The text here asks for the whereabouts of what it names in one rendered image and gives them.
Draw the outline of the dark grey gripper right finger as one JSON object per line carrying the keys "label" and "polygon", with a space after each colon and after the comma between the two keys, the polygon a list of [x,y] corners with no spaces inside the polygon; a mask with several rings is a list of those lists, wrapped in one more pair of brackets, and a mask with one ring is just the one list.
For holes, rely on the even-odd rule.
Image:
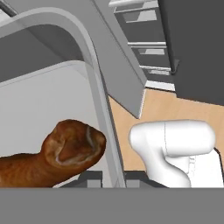
{"label": "dark grey gripper right finger", "polygon": [[163,185],[150,180],[145,171],[126,171],[126,185],[128,188],[157,188]]}

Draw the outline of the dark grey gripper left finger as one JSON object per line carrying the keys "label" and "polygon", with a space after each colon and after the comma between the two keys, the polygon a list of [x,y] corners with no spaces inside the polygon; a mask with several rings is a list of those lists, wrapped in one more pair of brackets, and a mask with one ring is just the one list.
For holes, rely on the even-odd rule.
{"label": "dark grey gripper left finger", "polygon": [[62,187],[102,188],[102,171],[85,171],[77,180],[66,183]]}

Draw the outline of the clear grey meat container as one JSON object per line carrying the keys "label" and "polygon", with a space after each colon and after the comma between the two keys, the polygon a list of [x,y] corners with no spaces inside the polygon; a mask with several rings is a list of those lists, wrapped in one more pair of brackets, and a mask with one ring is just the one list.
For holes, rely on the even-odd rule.
{"label": "clear grey meat container", "polygon": [[57,8],[28,10],[0,23],[0,158],[38,153],[58,122],[78,120],[107,138],[102,186],[126,186],[107,89],[91,38]]}

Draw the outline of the brown chicken drumstick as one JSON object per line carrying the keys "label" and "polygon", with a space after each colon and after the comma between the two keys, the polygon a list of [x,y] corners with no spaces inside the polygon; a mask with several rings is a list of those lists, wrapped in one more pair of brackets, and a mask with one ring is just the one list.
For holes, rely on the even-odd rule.
{"label": "brown chicken drumstick", "polygon": [[97,164],[106,146],[98,129],[78,120],[60,121],[38,153],[0,157],[0,188],[52,188]]}

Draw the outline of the white rounded bulky object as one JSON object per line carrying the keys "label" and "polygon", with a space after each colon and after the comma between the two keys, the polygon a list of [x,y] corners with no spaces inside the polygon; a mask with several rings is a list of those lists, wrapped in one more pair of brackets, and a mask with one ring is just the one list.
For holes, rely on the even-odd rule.
{"label": "white rounded bulky object", "polygon": [[215,132],[205,121],[142,122],[129,131],[149,179],[169,188],[224,188]]}

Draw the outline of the white door shelf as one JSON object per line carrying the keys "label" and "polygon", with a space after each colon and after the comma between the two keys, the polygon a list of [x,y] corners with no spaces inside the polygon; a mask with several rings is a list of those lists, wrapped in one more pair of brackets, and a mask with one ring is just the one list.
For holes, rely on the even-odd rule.
{"label": "white door shelf", "polygon": [[122,13],[126,23],[156,21],[158,0],[110,0],[109,7]]}
{"label": "white door shelf", "polygon": [[139,55],[165,55],[165,42],[129,42],[128,46]]}
{"label": "white door shelf", "polygon": [[141,66],[141,68],[146,70],[149,74],[170,75],[172,73],[169,67]]}

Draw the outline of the grey fridge door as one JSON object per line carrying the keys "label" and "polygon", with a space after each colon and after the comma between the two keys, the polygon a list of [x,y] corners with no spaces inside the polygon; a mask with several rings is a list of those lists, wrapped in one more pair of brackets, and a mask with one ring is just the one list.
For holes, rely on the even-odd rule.
{"label": "grey fridge door", "polygon": [[95,0],[7,0],[7,3],[18,13],[57,8],[78,18],[92,40],[108,95],[134,117],[141,116],[147,78],[141,67],[130,61]]}

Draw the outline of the dark grey fridge body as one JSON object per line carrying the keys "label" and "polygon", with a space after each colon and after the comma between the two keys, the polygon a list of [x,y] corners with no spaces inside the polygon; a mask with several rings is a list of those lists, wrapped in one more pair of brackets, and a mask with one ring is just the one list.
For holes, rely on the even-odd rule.
{"label": "dark grey fridge body", "polygon": [[177,97],[224,106],[224,0],[159,0]]}

